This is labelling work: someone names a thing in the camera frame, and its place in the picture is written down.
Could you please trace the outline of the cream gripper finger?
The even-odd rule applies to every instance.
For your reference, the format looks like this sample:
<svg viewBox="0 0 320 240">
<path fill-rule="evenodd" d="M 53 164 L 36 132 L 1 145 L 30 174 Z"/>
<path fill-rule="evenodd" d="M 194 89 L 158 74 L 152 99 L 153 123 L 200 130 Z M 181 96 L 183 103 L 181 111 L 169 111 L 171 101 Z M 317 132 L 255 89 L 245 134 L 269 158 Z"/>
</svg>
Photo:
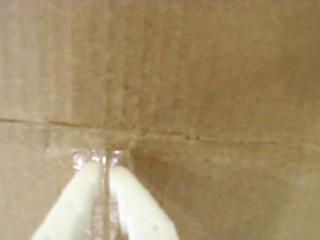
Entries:
<svg viewBox="0 0 320 240">
<path fill-rule="evenodd" d="M 85 163 L 65 186 L 31 239 L 83 240 L 91 229 L 101 182 L 101 164 L 98 161 Z"/>
<path fill-rule="evenodd" d="M 129 240 L 178 240 L 175 223 L 127 168 L 109 169 L 110 198 L 116 203 L 120 231 Z"/>
</svg>

